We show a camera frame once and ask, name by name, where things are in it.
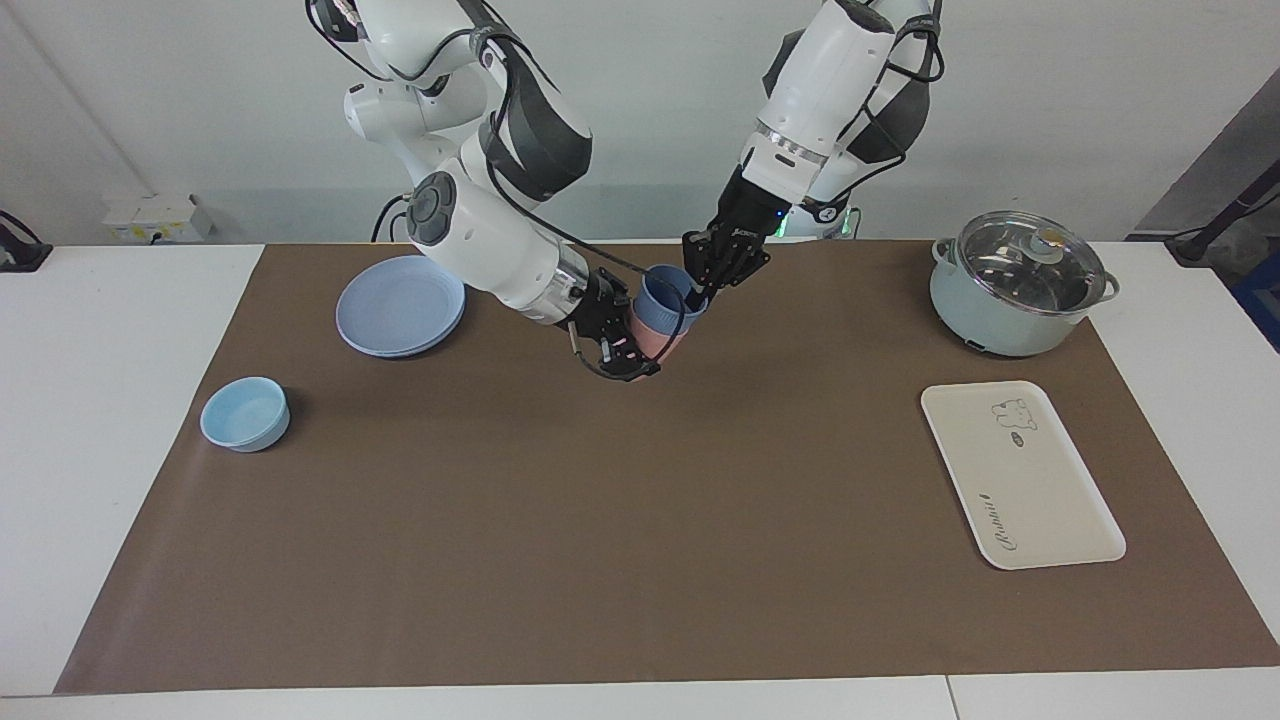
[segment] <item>blue cup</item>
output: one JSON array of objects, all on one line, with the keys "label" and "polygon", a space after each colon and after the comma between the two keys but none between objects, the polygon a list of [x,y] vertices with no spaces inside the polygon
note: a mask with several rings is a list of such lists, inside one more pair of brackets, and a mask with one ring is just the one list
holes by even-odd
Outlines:
[{"label": "blue cup", "polygon": [[[640,283],[640,293],[631,302],[631,311],[637,320],[657,333],[664,336],[684,334],[689,332],[694,322],[707,310],[705,300],[703,300],[696,310],[690,310],[685,305],[685,297],[691,290],[694,290],[694,278],[682,268],[654,265],[644,275],[644,282]],[[685,319],[681,323],[680,309],[682,306],[685,309]]]}]

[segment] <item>pot handle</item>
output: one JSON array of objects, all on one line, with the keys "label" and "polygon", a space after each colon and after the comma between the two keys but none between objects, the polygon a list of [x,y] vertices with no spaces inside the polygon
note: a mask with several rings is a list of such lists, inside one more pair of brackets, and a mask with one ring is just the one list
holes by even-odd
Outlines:
[{"label": "pot handle", "polygon": [[1103,292],[1102,297],[1098,299],[1098,302],[1106,302],[1107,300],[1114,300],[1115,296],[1120,295],[1120,281],[1117,281],[1115,275],[1107,272],[1103,272],[1102,275],[1106,278],[1106,283],[1107,286],[1110,286],[1111,293],[1107,295],[1106,292]]},{"label": "pot handle", "polygon": [[947,260],[947,252],[951,251],[951,243],[952,242],[954,241],[947,240],[947,238],[941,238],[941,240],[934,240],[933,241],[933,260],[936,263],[938,263],[940,265],[942,263],[946,263],[947,265],[951,264],[951,260]]}]

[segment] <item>bowl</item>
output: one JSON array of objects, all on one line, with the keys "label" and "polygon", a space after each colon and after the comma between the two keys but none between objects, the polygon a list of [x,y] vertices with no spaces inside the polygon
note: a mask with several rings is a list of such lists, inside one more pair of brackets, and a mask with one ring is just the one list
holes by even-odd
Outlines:
[{"label": "bowl", "polygon": [[205,438],[236,452],[266,450],[288,427],[284,388],[269,378],[241,378],[223,386],[200,414]]}]

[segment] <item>cup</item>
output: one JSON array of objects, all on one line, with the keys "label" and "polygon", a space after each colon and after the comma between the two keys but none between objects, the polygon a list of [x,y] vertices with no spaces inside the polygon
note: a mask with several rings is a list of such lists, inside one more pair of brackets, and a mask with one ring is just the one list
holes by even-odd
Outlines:
[{"label": "cup", "polygon": [[[655,357],[671,336],[671,347],[667,355],[680,345],[680,341],[689,333],[689,328],[707,310],[707,301],[703,300],[696,310],[685,305],[685,297],[694,288],[694,278],[684,269],[675,265],[654,265],[644,275],[640,283],[640,292],[631,301],[631,334],[636,338],[636,346],[649,357]],[[680,310],[684,306],[684,320]]]}]

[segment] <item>table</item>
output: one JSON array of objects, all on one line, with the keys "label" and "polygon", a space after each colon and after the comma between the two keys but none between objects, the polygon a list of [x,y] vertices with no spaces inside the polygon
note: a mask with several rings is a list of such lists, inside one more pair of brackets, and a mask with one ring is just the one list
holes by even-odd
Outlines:
[{"label": "table", "polygon": [[[1271,442],[1280,361],[1208,270],[1181,269],[1158,246],[1097,250],[1125,286],[1120,301],[1093,314],[1098,333],[1280,637],[1280,557],[1271,551],[1280,534],[1280,484],[1271,482],[1280,468],[1280,443]],[[52,688],[260,252],[64,247],[40,273],[0,282],[0,350],[19,366],[0,375],[0,694]],[[177,707],[210,716],[371,707],[539,717],[602,706],[726,717],[783,708],[814,717],[1178,717],[1201,715],[1197,702],[1257,716],[1280,702],[1280,669],[10,698],[0,701],[0,717],[161,716]]]}]

